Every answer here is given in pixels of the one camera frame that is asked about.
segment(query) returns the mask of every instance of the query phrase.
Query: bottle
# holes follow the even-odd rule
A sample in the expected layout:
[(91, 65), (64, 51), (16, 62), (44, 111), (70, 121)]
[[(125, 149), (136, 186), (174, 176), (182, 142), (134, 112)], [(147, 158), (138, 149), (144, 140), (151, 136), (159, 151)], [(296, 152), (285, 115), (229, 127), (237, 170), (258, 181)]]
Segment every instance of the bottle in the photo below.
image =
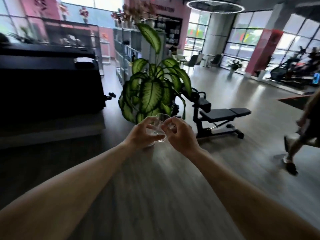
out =
[(132, 55), (132, 62), (134, 62), (134, 60), (136, 59), (136, 55), (133, 53), (133, 55)]

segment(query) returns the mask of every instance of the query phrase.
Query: black bench pad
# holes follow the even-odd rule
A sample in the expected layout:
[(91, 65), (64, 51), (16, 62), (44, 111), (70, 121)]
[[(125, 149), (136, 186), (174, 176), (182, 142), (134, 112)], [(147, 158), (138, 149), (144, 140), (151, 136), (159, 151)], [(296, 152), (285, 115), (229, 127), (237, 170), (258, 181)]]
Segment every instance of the black bench pad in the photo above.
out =
[(238, 117), (243, 117), (251, 114), (251, 111), (246, 108), (232, 108), (232, 109), (212, 109), (209, 113), (200, 111), (202, 117), (206, 119), (209, 123), (215, 123), (225, 120), (234, 120)]

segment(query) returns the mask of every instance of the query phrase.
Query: bench wheel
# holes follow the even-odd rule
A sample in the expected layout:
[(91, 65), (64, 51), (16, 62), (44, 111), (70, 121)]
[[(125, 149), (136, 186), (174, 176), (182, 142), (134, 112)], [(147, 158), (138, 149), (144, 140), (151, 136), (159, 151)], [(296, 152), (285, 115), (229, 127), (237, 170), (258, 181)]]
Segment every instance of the bench wheel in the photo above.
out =
[(244, 137), (245, 137), (245, 134), (244, 134), (244, 133), (238, 134), (238, 138), (239, 138), (239, 139), (243, 139)]

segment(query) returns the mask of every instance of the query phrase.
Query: hand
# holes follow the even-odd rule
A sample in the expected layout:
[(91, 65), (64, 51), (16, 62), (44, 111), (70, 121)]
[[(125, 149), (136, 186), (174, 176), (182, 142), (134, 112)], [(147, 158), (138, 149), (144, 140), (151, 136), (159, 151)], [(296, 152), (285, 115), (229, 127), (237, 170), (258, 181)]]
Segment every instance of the hand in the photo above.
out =
[(298, 125), (299, 127), (302, 127), (302, 126), (304, 126), (304, 125), (306, 124), (306, 121), (307, 121), (307, 119), (306, 119), (305, 117), (301, 117), (301, 119), (299, 119), (299, 120), (297, 121), (297, 125)]
[[(170, 123), (176, 125), (173, 130), (168, 127)], [(201, 149), (191, 126), (183, 119), (171, 117), (164, 122), (161, 128), (167, 135), (167, 138), (174, 149), (184, 156), (189, 157)]]
[(156, 117), (146, 117), (142, 122), (135, 125), (123, 143), (133, 149), (142, 149), (154, 141), (163, 139), (165, 135), (151, 136), (147, 134), (147, 128), (153, 129), (153, 126), (150, 125), (150, 123), (155, 119)]

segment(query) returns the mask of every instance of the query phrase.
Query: ceiling lamp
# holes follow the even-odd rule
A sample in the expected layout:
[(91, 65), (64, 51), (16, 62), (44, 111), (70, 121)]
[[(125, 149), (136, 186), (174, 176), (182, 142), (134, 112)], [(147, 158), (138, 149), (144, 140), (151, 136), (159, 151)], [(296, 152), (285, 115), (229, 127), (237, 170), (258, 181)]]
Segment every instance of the ceiling lamp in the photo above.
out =
[(220, 14), (232, 14), (245, 10), (239, 4), (221, 0), (195, 0), (188, 2), (186, 5), (193, 10)]

